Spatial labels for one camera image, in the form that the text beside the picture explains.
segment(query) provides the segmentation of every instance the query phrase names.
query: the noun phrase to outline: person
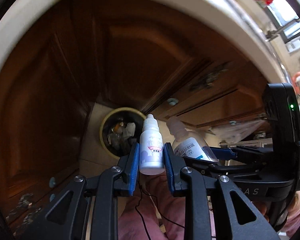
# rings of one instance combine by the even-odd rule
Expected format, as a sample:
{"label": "person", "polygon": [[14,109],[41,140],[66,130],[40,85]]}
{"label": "person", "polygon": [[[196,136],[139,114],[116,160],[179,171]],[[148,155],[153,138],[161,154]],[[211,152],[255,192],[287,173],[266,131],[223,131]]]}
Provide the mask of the person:
{"label": "person", "polygon": [[[168,189],[164,173],[145,177],[145,188],[136,187],[133,196],[128,198],[125,209],[118,219],[119,240],[183,240],[185,226],[185,198],[173,197]],[[266,206],[255,203],[266,216]],[[162,215],[166,234],[159,228],[156,209]],[[211,236],[215,237],[212,211],[210,211]],[[288,207],[288,219],[282,229],[292,236],[300,226],[300,191]]]}

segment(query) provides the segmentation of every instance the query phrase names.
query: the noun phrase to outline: white plastic container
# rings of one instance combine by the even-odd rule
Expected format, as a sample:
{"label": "white plastic container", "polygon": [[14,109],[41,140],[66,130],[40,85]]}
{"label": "white plastic container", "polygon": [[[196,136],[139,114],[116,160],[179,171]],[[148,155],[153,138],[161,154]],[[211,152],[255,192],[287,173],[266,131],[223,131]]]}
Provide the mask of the white plastic container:
{"label": "white plastic container", "polygon": [[152,114],[148,114],[143,122],[140,136],[139,171],[146,175],[164,172],[162,135]]}
{"label": "white plastic container", "polygon": [[183,122],[177,117],[169,118],[167,126],[175,138],[172,144],[174,155],[219,162],[200,134],[194,131],[187,131]]}

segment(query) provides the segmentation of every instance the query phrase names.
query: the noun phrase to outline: trash bin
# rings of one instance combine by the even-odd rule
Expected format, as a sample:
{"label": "trash bin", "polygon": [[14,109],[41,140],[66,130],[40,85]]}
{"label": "trash bin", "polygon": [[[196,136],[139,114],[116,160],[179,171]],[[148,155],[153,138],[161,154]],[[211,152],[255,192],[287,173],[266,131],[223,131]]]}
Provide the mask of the trash bin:
{"label": "trash bin", "polygon": [[133,137],[136,138],[139,143],[144,119],[146,119],[146,116],[143,113],[130,107],[121,107],[111,111],[103,119],[100,126],[100,141],[105,151],[116,159],[120,159],[120,157],[126,155],[122,149],[116,150],[110,145],[108,134],[111,133],[111,129],[119,122],[123,122],[124,125],[134,122],[136,129]]}

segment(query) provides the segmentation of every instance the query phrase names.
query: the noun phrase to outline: clear plastic bag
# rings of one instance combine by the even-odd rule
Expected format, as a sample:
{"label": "clear plastic bag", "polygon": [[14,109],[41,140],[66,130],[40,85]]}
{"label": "clear plastic bag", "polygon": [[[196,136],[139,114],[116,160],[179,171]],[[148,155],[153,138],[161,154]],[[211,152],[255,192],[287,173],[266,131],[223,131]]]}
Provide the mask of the clear plastic bag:
{"label": "clear plastic bag", "polygon": [[221,125],[213,127],[210,130],[221,140],[225,140],[226,143],[234,144],[252,134],[264,122],[264,120],[258,119],[250,122],[236,123],[235,125]]}

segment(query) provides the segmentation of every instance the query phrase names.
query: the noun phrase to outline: bottle cap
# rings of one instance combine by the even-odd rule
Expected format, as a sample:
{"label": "bottle cap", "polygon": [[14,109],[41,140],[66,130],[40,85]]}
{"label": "bottle cap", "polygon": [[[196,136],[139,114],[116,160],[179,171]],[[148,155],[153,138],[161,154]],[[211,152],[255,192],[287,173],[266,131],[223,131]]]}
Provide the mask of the bottle cap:
{"label": "bottle cap", "polygon": [[177,131],[185,129],[186,126],[181,122],[178,117],[172,116],[167,120],[167,126],[172,135],[175,135]]}
{"label": "bottle cap", "polygon": [[152,114],[148,114],[147,118],[143,121],[142,131],[145,131],[148,129],[154,129],[154,130],[159,131],[158,122],[156,119],[154,119]]}

